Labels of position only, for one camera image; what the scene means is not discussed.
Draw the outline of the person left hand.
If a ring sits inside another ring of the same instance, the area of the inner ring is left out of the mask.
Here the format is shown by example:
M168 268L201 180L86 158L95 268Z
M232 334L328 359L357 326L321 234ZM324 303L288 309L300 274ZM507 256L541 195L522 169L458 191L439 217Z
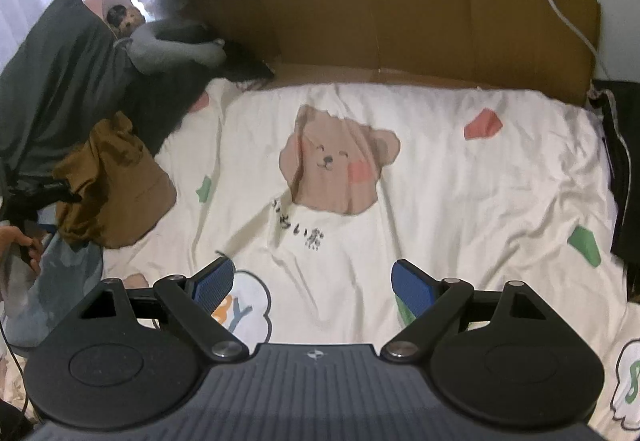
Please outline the person left hand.
M2 225L0 229L0 255L1 260L9 254L12 246L25 247L28 253L28 265L32 271L39 275L40 260L43 253L43 245L39 239L25 235L18 227Z

